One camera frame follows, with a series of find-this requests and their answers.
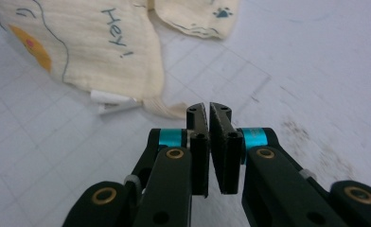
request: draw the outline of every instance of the beige cloth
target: beige cloth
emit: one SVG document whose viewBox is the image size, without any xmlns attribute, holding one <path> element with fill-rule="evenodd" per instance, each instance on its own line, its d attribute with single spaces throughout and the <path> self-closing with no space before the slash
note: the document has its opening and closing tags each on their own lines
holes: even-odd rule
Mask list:
<svg viewBox="0 0 371 227">
<path fill-rule="evenodd" d="M 189 35 L 228 35 L 237 1 L 0 0 L 0 24 L 54 79 L 135 98 L 147 111 L 185 117 L 161 100 L 164 69 L 148 9 Z"/>
</svg>

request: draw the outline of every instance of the cartoon drawing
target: cartoon drawing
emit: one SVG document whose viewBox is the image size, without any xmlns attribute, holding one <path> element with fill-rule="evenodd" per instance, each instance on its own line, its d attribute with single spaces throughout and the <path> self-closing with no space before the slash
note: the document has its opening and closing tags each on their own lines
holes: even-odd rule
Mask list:
<svg viewBox="0 0 371 227">
<path fill-rule="evenodd" d="M 13 20 L 6 21 L 2 27 L 8 27 L 47 72 L 64 81 L 69 59 L 67 46 L 47 26 L 44 10 L 38 1 L 27 0 L 18 4 L 8 12 Z"/>
<path fill-rule="evenodd" d="M 216 16 L 216 18 L 226 18 L 233 15 L 229 8 L 219 8 L 218 11 L 214 12 L 213 14 Z"/>
</svg>

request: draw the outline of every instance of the blue tape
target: blue tape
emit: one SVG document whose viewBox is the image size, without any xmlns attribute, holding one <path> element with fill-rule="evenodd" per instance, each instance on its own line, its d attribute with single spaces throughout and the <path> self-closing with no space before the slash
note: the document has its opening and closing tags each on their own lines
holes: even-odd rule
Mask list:
<svg viewBox="0 0 371 227">
<path fill-rule="evenodd" d="M 248 152 L 253 147 L 268 145 L 268 138 L 262 128 L 241 128 L 244 134 L 245 151 Z"/>
<path fill-rule="evenodd" d="M 161 129 L 159 134 L 159 147 L 181 147 L 182 130 L 165 130 Z"/>
</svg>

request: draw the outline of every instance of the cloth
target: cloth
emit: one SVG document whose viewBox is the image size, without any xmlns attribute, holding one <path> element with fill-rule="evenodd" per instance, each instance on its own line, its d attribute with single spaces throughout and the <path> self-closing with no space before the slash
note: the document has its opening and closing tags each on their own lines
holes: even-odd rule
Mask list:
<svg viewBox="0 0 371 227">
<path fill-rule="evenodd" d="M 225 38 L 239 11 L 238 0 L 154 0 L 156 14 L 187 35 Z"/>
<path fill-rule="evenodd" d="M 88 92 L 133 98 L 154 114 L 184 118 L 184 103 L 167 107 L 161 100 L 165 75 L 148 10 L 155 8 L 186 34 L 224 38 L 234 23 L 235 2 L 0 0 L 0 25 L 54 79 Z"/>
</svg>

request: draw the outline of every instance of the orange cartoon face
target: orange cartoon face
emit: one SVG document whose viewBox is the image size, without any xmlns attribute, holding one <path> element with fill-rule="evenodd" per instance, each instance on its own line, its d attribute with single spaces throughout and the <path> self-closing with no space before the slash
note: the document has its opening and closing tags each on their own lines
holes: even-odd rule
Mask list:
<svg viewBox="0 0 371 227">
<path fill-rule="evenodd" d="M 15 36 L 17 36 L 21 43 L 23 43 L 23 45 L 26 47 L 26 50 L 36 58 L 38 63 L 47 72 L 50 73 L 51 59 L 42 44 L 17 26 L 9 26 L 9 28 L 15 34 Z"/>
</svg>

